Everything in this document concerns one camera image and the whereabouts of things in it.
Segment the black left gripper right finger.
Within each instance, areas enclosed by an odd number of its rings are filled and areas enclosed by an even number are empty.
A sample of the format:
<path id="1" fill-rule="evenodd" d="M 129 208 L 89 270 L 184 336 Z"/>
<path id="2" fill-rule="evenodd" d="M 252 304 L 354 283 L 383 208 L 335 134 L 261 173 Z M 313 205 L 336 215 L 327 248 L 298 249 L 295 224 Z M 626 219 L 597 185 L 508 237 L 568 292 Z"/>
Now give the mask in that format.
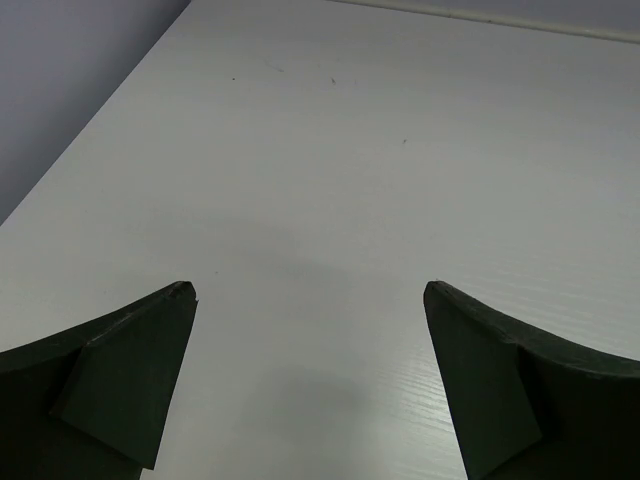
<path id="1" fill-rule="evenodd" d="M 636 479 L 639 363 L 501 313 L 443 281 L 427 326 L 470 479 Z"/>

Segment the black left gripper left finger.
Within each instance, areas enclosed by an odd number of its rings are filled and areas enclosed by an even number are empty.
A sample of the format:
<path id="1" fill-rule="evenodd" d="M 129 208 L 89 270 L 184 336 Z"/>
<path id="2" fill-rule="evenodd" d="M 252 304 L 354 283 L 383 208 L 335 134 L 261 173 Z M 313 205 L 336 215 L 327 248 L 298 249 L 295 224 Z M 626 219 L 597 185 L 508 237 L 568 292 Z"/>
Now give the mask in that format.
<path id="1" fill-rule="evenodd" d="M 138 479 L 155 467 L 197 309 L 179 281 L 1 354 L 4 479 Z"/>

